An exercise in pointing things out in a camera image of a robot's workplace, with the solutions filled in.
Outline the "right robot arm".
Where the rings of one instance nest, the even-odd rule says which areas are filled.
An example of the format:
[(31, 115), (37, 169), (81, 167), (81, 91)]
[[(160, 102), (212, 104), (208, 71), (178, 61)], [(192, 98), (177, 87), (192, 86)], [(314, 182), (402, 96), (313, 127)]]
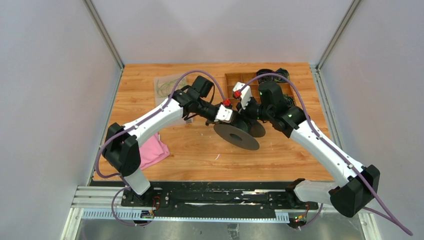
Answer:
[(299, 178), (285, 189), (286, 203), (294, 209), (305, 202), (322, 203), (332, 205), (345, 217), (356, 215), (374, 198), (371, 191), (378, 189), (380, 171), (374, 165), (365, 167), (349, 158), (306, 117), (303, 109), (283, 94), (278, 83), (263, 82), (258, 92), (260, 102), (246, 84), (238, 82), (233, 87), (232, 95), (239, 100), (239, 113), (249, 120), (271, 123), (275, 130), (306, 149), (334, 179), (333, 182), (314, 182)]

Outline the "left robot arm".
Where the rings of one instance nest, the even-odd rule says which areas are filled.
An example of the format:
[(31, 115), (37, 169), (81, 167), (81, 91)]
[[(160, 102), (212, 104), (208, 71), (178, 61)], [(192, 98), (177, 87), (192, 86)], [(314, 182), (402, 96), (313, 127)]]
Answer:
[(124, 125), (113, 123), (107, 130), (100, 154), (113, 166), (126, 186), (134, 192), (134, 200), (140, 206), (153, 201), (151, 183), (141, 170), (140, 147), (161, 129), (193, 113), (211, 123), (230, 123), (235, 117), (231, 102), (224, 99), (214, 105), (205, 101), (215, 84), (198, 76), (194, 83), (180, 89), (174, 88), (156, 108)]

